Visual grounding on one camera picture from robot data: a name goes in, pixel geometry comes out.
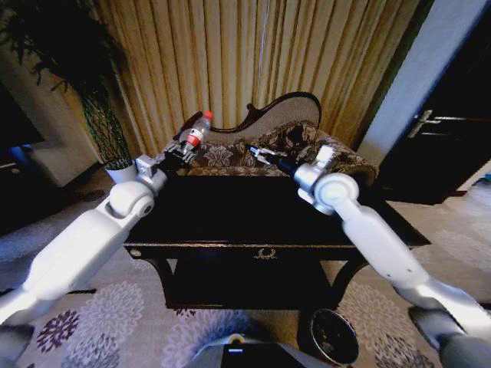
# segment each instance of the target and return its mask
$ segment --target carpet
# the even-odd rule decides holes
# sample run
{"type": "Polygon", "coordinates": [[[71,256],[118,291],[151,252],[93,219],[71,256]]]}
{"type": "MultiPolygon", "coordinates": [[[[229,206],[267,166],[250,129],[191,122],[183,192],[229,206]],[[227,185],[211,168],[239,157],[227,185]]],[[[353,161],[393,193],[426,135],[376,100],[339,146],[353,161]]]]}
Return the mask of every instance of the carpet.
{"type": "MultiPolygon", "coordinates": [[[[96,172],[80,190],[105,190],[96,172]]],[[[0,238],[0,288],[22,282],[28,263],[51,238],[97,202],[79,202],[0,238]]],[[[442,205],[391,205],[432,245],[416,257],[441,281],[491,301],[491,186],[481,183],[442,205]]],[[[333,275],[342,262],[323,262],[333,275]]],[[[296,347],[298,312],[290,310],[169,310],[157,272],[119,250],[91,282],[95,294],[70,294],[34,321],[35,334],[19,366],[29,368],[178,368],[206,342],[258,322],[278,342],[296,347]]],[[[439,367],[437,354],[407,316],[408,303],[366,267],[354,277],[338,311],[357,332],[361,351],[353,367],[439,367]]]]}

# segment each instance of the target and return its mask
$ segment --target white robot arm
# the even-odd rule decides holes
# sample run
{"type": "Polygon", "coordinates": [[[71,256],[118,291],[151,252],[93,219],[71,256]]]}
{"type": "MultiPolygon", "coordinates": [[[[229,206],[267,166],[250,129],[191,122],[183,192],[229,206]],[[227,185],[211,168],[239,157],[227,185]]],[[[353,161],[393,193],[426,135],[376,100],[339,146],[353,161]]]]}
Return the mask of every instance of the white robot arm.
{"type": "Polygon", "coordinates": [[[0,324],[25,324],[48,311],[66,293],[82,288],[153,208],[166,176],[137,159],[136,181],[116,184],[96,208],[76,218],[35,257],[28,278],[0,298],[0,324]]]}
{"type": "MultiPolygon", "coordinates": [[[[331,147],[323,146],[313,164],[300,166],[286,162],[269,149],[252,146],[249,149],[261,161],[275,164],[293,176],[300,186],[299,196],[317,210],[328,215],[337,212],[346,236],[401,297],[426,311],[444,311],[462,333],[491,342],[491,317],[487,312],[466,292],[428,275],[394,230],[373,209],[358,203],[359,189],[353,178],[340,173],[325,174],[334,155],[331,147]]],[[[437,335],[444,334],[448,326],[442,325],[438,331],[433,324],[428,330],[427,316],[414,323],[438,349],[437,335]]]]}

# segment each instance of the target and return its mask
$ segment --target door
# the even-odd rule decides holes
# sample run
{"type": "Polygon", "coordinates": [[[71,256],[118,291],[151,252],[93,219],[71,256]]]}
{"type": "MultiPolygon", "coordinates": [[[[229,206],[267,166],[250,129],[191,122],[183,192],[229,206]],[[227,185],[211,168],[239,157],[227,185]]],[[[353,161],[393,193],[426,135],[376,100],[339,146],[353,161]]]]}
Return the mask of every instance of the door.
{"type": "Polygon", "coordinates": [[[491,159],[490,35],[488,9],[382,162],[386,199],[441,203],[491,159]]]}

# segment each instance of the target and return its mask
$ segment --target patterned sofa cushion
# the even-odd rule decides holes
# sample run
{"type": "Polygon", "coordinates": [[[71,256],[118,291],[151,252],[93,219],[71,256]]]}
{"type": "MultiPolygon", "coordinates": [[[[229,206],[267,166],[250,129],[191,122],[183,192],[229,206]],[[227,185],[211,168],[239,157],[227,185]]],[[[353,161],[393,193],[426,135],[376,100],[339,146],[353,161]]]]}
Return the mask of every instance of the patterned sofa cushion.
{"type": "Polygon", "coordinates": [[[246,154],[246,142],[243,139],[230,143],[205,142],[199,148],[192,167],[229,167],[241,166],[246,154]]]}
{"type": "MultiPolygon", "coordinates": [[[[345,173],[358,182],[371,185],[377,169],[352,149],[317,129],[307,120],[292,121],[270,130],[251,142],[287,153],[298,162],[311,163],[323,144],[334,148],[335,161],[330,173],[345,173]]],[[[196,176],[284,176],[275,166],[259,162],[246,149],[246,141],[204,143],[187,175],[196,176]]]]}

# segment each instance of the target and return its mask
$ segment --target plastic bottle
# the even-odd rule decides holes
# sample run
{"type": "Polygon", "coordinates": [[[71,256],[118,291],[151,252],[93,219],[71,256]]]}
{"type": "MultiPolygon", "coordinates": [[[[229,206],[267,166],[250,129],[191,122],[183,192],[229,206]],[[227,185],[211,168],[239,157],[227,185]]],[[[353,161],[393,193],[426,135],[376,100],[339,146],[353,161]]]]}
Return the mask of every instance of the plastic bottle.
{"type": "Polygon", "coordinates": [[[204,111],[203,116],[200,117],[194,124],[193,128],[189,132],[186,138],[186,144],[183,147],[183,155],[188,153],[194,147],[199,146],[205,142],[205,136],[209,128],[212,125],[213,114],[211,111],[204,111]]]}

